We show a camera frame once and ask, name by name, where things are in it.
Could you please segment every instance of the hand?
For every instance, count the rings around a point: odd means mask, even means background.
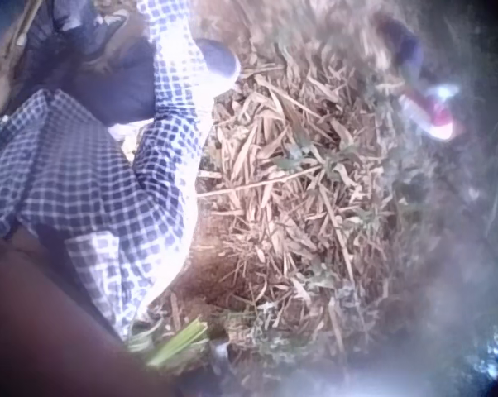
[[[23,45],[17,45],[16,40],[20,20],[14,23],[0,41],[0,117],[5,112],[12,91],[14,68],[21,58]]]

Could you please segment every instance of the person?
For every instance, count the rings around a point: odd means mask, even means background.
[[[83,65],[129,14],[102,18],[89,0],[45,0],[19,61],[5,67],[0,51],[0,238],[122,340],[188,255],[213,100],[240,69],[192,38],[186,0],[137,9],[149,34],[109,74]],[[130,164],[108,128],[147,119]]]

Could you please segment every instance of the dark pants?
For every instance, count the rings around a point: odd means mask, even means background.
[[[0,34],[22,11],[20,3],[0,1]],[[114,60],[109,74],[82,70],[82,62],[96,58],[103,49],[103,43],[97,42],[100,35],[95,34],[97,16],[92,0],[43,2],[17,66],[9,112],[46,88],[65,91],[106,126],[153,118],[154,52],[146,38]]]

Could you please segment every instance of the blue and white checkered shirt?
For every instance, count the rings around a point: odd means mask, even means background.
[[[213,106],[199,84],[207,69],[187,1],[139,0],[138,9],[156,46],[156,117],[133,164],[61,91],[39,91],[0,121],[0,236],[17,224],[37,237],[51,230],[122,338],[141,304],[184,264]]]

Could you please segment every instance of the checkered shirt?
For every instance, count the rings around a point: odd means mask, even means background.
[[[0,236],[52,230],[95,306],[127,337],[136,311],[180,271],[211,126],[206,65],[185,0],[139,0],[156,46],[155,121],[130,164],[107,128],[61,91],[0,120]]]

